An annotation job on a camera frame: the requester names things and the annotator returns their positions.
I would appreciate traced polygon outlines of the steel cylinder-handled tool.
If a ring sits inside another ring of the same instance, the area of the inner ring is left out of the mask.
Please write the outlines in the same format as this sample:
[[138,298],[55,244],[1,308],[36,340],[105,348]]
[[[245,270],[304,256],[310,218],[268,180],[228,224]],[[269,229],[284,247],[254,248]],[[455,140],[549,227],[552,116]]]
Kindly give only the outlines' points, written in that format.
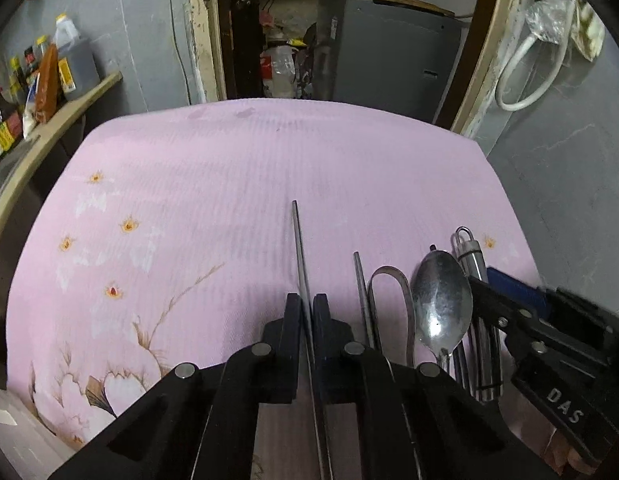
[[[451,249],[467,278],[487,282],[481,245],[468,226],[459,226],[451,234]],[[500,333],[497,327],[482,318],[477,299],[473,300],[468,338],[474,374],[471,392],[483,404],[495,402],[503,394]]]

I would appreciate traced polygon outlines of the steel chopstick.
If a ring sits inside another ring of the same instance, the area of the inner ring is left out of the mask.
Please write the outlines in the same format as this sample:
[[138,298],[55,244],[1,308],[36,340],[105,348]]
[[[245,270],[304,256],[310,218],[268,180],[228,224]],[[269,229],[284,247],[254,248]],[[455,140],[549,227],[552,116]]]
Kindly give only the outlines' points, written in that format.
[[378,327],[378,318],[375,314],[375,308],[372,307],[369,301],[367,282],[365,280],[364,269],[363,265],[361,264],[359,252],[353,252],[353,260],[361,316],[363,317],[364,323],[366,344],[373,350],[381,351],[382,344]]
[[308,286],[299,205],[291,203],[294,244],[296,244],[296,266],[298,267],[299,290],[303,306],[303,330],[305,336],[306,361],[308,361],[308,380],[311,385],[311,404],[313,404],[314,431],[320,478],[333,479],[332,460],[329,448],[328,425],[325,408],[320,396],[320,385],[316,376],[313,323],[311,322],[311,294]]

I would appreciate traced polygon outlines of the steel spoon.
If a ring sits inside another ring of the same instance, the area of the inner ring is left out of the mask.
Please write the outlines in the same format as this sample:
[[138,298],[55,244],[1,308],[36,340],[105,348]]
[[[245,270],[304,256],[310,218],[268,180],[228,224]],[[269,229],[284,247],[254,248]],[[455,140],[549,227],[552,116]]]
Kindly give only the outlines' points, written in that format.
[[455,257],[434,245],[410,279],[416,338],[449,372],[454,350],[469,330],[473,300],[468,278]]

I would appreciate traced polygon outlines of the pink floral tablecloth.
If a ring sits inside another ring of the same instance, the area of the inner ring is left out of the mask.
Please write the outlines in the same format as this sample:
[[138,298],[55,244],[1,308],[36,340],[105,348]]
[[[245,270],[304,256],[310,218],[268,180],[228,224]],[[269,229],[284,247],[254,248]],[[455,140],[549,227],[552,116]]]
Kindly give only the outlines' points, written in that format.
[[468,226],[487,263],[537,284],[477,143],[418,120],[239,100],[122,117],[87,137],[25,243],[7,311],[8,386],[71,458],[174,366],[252,344],[299,287],[363,329],[364,274],[416,269]]

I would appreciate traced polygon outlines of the cream cloth on hook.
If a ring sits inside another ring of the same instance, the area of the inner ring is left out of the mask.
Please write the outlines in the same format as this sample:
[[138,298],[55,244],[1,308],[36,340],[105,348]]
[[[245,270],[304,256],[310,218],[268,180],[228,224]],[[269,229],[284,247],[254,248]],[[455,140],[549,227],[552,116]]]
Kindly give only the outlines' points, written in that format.
[[605,25],[586,0],[576,0],[571,37],[583,58],[595,62],[605,42]]

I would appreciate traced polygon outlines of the grey metal cabinet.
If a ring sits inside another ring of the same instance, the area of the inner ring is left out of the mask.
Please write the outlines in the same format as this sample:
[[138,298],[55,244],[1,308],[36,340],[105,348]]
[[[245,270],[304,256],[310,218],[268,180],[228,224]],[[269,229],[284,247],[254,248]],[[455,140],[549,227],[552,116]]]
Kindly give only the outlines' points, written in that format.
[[319,0],[311,96],[433,122],[461,23],[373,0]]

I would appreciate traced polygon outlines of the orange snack packet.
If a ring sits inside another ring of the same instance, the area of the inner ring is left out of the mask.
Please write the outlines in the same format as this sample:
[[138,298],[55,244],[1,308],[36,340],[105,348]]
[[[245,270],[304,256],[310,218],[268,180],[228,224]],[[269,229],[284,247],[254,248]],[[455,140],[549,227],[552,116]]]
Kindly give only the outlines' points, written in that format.
[[38,71],[35,119],[40,124],[46,124],[55,115],[58,91],[58,49],[54,44],[51,44],[43,56],[43,61]]

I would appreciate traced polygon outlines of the large dark vinegar jug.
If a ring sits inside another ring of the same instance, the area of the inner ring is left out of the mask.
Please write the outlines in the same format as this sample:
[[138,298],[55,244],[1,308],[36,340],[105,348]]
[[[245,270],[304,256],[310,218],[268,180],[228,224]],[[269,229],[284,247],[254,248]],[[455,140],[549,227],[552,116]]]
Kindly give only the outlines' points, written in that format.
[[68,101],[75,101],[98,86],[100,77],[89,40],[67,14],[57,16],[52,43],[57,47],[61,89]]

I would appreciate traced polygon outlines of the soy sauce bottle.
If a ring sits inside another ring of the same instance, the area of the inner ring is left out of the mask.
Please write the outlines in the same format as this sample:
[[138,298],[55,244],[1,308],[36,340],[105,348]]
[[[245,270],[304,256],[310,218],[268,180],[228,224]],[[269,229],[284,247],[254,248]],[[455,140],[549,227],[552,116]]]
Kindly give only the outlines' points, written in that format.
[[0,159],[22,139],[22,121],[16,104],[7,101],[0,91]]

